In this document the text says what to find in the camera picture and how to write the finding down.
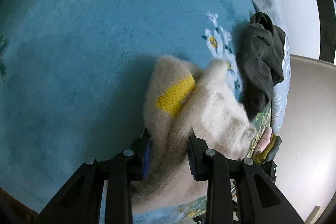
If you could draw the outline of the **beige fuzzy knit sweater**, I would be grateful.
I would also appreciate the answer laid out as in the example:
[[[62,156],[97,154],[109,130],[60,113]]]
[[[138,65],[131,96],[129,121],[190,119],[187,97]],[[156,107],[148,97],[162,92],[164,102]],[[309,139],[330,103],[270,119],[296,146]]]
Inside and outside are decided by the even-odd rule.
[[[150,79],[143,119],[151,136],[151,165],[134,184],[135,213],[189,203],[207,192],[193,179],[187,141],[194,133],[228,159],[248,155],[255,128],[228,86],[228,64],[214,59],[202,70],[173,56],[157,60]]]

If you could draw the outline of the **olive yellow folded garment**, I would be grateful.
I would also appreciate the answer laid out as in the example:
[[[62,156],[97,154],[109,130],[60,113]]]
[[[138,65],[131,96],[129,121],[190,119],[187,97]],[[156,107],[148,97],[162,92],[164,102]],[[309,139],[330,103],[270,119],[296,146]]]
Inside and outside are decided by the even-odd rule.
[[[264,151],[262,151],[261,153],[258,153],[258,154],[253,153],[252,159],[258,165],[261,165],[265,161],[265,158],[266,158],[268,152],[273,147],[273,145],[275,143],[275,140],[276,140],[276,134],[272,133],[272,136],[271,136],[271,139],[270,139],[270,143],[267,145],[266,149],[264,149]]]

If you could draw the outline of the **grey folded garment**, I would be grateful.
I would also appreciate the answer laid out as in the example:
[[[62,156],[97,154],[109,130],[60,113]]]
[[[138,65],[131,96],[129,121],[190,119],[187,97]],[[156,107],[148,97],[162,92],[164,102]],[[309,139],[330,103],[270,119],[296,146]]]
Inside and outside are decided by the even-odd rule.
[[[267,154],[267,156],[265,158],[266,162],[274,160],[274,158],[275,158],[275,156],[276,156],[276,154],[277,154],[277,152],[278,152],[278,150],[280,148],[281,143],[282,143],[282,139],[281,139],[280,135],[277,135],[273,147],[268,152],[268,154]]]

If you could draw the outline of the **pink folded garment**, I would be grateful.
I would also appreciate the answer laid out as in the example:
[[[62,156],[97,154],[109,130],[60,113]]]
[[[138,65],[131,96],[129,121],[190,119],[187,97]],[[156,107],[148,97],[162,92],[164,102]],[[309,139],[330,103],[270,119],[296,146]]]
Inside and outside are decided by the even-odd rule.
[[[266,149],[267,145],[270,143],[272,132],[273,130],[271,127],[267,127],[265,129],[262,137],[260,138],[258,144],[255,147],[255,150],[254,150],[255,154],[261,153],[262,151],[264,151],[264,149]]]

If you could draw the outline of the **dark grey crumpled garment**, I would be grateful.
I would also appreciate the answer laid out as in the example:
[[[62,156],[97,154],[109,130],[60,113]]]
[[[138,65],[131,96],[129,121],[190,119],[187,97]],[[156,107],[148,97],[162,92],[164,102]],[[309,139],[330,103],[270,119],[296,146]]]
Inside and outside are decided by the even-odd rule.
[[[264,111],[275,85],[283,82],[285,32],[271,18],[257,12],[247,26],[237,64],[245,83],[241,102],[250,121]]]

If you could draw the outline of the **green floral bed blanket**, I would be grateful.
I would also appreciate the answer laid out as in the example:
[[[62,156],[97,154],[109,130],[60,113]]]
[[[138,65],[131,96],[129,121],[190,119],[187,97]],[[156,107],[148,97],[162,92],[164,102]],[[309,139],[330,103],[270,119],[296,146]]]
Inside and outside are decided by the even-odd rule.
[[[1,187],[39,212],[85,159],[128,148],[156,59],[209,64],[208,12],[237,50],[252,0],[1,0]]]

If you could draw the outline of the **white black sliding wardrobe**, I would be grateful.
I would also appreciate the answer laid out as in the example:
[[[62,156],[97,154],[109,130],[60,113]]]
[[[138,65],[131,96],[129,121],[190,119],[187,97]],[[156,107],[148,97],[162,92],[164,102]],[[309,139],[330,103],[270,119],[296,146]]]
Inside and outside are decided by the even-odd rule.
[[[335,64],[335,0],[281,0],[290,53]]]

